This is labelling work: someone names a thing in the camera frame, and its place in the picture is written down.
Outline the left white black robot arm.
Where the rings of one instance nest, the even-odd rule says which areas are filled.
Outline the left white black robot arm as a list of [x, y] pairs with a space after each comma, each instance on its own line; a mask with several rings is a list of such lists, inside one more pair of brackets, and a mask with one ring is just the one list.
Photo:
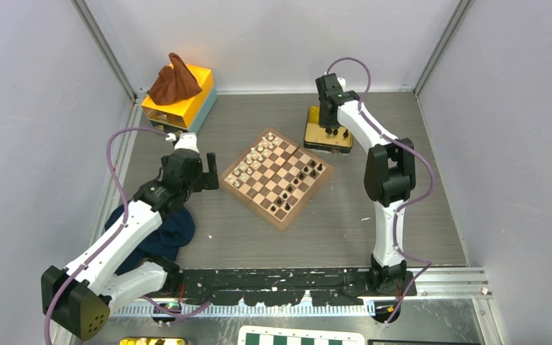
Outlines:
[[123, 214], [79, 257], [64, 268], [50, 266], [43, 272], [46, 344], [52, 343], [52, 323], [87, 341], [112, 313], [136, 299], [153, 292], [170, 297], [179, 291], [179, 267], [165, 258], [153, 256], [123, 275], [116, 274], [133, 250], [179, 211], [192, 193], [219, 188], [216, 156], [207, 153], [208, 170], [203, 171], [195, 133], [166, 134], [165, 140], [173, 143], [174, 151], [162, 157], [161, 175], [142, 185], [131, 201], [123, 200]]

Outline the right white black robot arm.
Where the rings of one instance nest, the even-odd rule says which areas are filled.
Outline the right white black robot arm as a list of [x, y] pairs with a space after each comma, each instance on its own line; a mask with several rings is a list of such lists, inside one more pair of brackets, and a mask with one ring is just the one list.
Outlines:
[[328, 132], [344, 127], [367, 154], [364, 189], [376, 213], [376, 240], [371, 255], [369, 288], [390, 294], [407, 274], [402, 255], [403, 205], [415, 188], [415, 158], [409, 139], [399, 140], [362, 104], [354, 91], [345, 91], [334, 73], [316, 79], [318, 124]]

